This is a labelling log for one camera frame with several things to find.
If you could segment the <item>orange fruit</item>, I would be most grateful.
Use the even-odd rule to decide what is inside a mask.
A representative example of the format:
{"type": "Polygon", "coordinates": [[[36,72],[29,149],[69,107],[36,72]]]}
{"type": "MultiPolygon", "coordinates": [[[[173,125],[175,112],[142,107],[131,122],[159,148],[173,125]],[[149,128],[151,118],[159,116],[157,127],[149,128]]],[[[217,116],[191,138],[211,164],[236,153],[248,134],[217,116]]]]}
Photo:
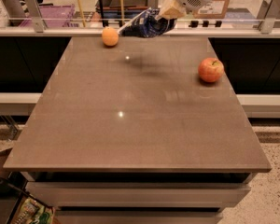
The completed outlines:
{"type": "Polygon", "coordinates": [[[112,27],[105,27],[102,31],[103,43],[108,47],[116,46],[119,42],[119,34],[112,27]]]}

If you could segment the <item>snack box on floor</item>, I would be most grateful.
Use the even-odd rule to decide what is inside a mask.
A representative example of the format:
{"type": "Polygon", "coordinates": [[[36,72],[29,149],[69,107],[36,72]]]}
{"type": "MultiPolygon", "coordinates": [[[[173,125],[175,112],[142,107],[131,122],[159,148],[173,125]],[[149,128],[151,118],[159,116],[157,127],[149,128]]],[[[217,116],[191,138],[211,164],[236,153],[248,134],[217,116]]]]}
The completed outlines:
{"type": "Polygon", "coordinates": [[[54,224],[55,210],[32,198],[22,198],[9,224],[54,224]]]}

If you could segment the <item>grey drawer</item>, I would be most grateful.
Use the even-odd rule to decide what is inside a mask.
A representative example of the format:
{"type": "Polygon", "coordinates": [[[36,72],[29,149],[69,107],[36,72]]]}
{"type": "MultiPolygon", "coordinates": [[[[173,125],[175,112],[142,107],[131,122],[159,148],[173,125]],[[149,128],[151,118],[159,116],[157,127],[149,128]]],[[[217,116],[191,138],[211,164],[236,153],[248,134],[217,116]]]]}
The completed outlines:
{"type": "Polygon", "coordinates": [[[61,224],[218,224],[221,214],[169,211],[59,211],[61,224]]]}
{"type": "Polygon", "coordinates": [[[27,190],[54,207],[234,207],[250,191],[232,183],[30,182],[27,190]]]}

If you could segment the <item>red apple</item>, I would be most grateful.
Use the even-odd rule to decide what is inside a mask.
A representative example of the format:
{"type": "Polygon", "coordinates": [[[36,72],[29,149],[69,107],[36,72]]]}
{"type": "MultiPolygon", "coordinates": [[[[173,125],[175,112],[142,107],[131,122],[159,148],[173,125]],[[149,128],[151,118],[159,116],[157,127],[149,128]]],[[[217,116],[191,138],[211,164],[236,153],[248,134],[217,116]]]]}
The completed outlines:
{"type": "Polygon", "coordinates": [[[223,63],[217,58],[205,58],[198,66],[198,75],[207,83],[217,82],[224,73],[223,63]]]}

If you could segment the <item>grey metal railing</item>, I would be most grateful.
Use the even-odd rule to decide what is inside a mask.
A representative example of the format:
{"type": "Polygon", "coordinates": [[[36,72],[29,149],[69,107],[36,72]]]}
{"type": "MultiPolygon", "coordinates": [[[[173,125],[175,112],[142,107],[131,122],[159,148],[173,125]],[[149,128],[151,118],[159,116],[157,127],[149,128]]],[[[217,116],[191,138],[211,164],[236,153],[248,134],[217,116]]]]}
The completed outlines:
{"type": "MultiPolygon", "coordinates": [[[[271,0],[272,4],[268,8],[268,12],[264,19],[260,20],[258,24],[245,28],[241,26],[239,20],[231,26],[227,20],[223,21],[221,28],[210,26],[208,28],[189,28],[189,21],[179,21],[175,28],[165,35],[182,35],[195,36],[202,35],[207,37],[269,37],[280,38],[280,28],[276,28],[276,24],[280,22],[276,18],[280,12],[280,0],[271,0]]],[[[97,36],[103,31],[102,26],[96,22],[92,23],[88,28],[46,28],[43,32],[38,32],[33,27],[0,27],[0,36],[97,36]]]]}

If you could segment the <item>cardboard box with label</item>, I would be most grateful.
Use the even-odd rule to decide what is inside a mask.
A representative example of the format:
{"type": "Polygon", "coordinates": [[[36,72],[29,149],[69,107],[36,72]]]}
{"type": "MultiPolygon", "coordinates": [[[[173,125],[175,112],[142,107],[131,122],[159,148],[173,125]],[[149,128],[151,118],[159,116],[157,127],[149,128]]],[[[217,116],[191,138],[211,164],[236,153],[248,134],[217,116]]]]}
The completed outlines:
{"type": "Polygon", "coordinates": [[[193,12],[196,19],[223,19],[230,0],[212,0],[193,12]]]}

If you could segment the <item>blue potato chip bag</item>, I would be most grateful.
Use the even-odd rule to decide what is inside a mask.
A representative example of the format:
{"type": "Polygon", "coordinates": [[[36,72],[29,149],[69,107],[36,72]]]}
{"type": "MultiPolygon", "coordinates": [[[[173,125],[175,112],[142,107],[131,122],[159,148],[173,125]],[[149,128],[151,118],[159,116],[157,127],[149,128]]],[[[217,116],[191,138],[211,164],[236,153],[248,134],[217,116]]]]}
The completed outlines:
{"type": "Polygon", "coordinates": [[[176,19],[160,17],[159,12],[154,8],[142,11],[118,29],[119,35],[153,38],[173,30],[176,19]]]}

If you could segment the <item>upper grey drawer front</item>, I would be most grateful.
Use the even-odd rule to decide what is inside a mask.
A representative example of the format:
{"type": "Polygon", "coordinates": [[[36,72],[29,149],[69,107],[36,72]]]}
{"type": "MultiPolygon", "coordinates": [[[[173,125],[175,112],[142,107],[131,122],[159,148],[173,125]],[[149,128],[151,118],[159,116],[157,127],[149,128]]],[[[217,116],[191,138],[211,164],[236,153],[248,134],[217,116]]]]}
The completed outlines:
{"type": "Polygon", "coordinates": [[[54,207],[234,207],[250,191],[232,183],[30,182],[27,190],[54,207]]]}

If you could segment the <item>purple plastic crate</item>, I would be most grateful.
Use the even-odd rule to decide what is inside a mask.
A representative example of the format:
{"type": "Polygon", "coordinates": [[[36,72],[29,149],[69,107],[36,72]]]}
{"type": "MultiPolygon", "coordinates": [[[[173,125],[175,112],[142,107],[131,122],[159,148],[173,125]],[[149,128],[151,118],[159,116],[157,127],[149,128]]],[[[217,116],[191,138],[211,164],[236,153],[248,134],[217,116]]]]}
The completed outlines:
{"type": "Polygon", "coordinates": [[[34,21],[40,21],[48,28],[69,27],[75,14],[75,6],[40,6],[39,11],[40,18],[28,17],[20,24],[20,27],[32,27],[34,21]]]}

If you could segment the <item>lower grey drawer front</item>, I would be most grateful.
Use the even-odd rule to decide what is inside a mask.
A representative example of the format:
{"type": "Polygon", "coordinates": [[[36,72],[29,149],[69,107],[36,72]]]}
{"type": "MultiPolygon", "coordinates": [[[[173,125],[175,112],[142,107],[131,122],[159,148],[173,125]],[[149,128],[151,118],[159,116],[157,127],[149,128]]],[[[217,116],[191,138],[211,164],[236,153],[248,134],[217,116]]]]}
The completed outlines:
{"type": "Polygon", "coordinates": [[[169,211],[59,211],[61,224],[218,224],[221,214],[169,211]]]}

